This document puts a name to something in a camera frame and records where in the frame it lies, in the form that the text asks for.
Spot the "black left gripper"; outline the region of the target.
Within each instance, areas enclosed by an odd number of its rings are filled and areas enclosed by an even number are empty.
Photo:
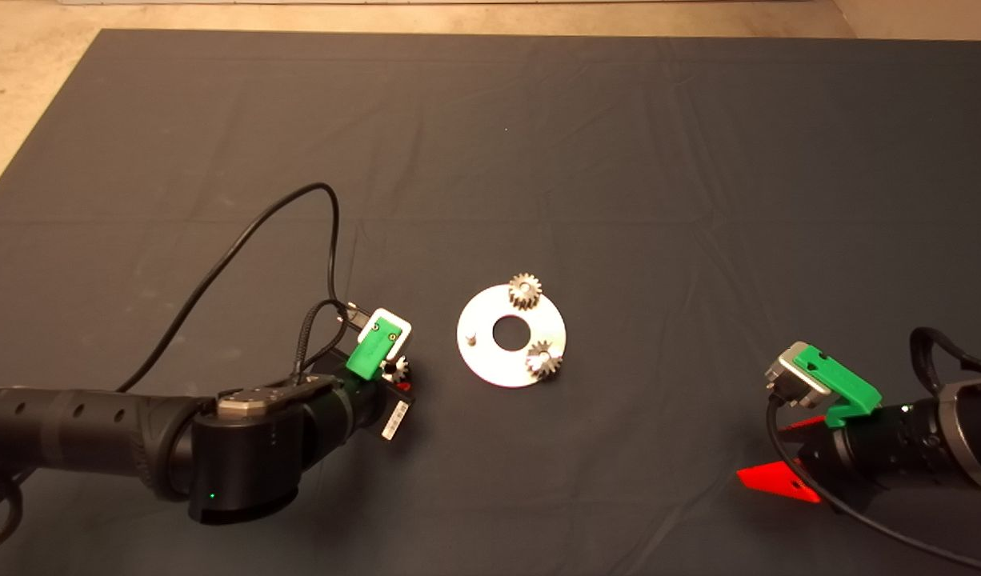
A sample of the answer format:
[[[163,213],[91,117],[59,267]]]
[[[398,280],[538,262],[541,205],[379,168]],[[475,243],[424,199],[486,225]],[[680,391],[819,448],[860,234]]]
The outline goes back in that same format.
[[[393,442],[416,401],[416,387],[410,375],[390,382],[381,376],[365,380],[341,366],[334,375],[342,380],[342,390],[351,405],[350,435],[359,431]]]

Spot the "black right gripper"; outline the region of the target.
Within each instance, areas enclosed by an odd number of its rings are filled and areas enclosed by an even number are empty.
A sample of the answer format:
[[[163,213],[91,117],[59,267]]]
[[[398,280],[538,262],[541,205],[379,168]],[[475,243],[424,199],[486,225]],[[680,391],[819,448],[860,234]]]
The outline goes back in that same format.
[[[819,415],[782,427],[782,440],[800,445],[797,458],[810,478],[856,510],[867,510],[888,488],[879,480],[877,463],[885,463],[888,426],[878,417],[848,419],[830,427]],[[819,504],[823,499],[785,462],[736,470],[744,487],[783,498]]]

